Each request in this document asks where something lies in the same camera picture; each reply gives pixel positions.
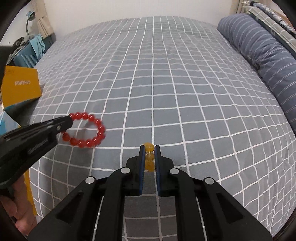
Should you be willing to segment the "person's left hand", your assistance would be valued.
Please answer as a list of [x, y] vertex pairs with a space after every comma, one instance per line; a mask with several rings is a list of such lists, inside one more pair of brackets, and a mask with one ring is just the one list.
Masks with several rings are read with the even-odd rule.
[[25, 178], [22, 175], [13, 185], [14, 199], [1, 196], [1, 203], [10, 217], [16, 219], [15, 226], [23, 234], [29, 235], [37, 225], [33, 207], [27, 197]]

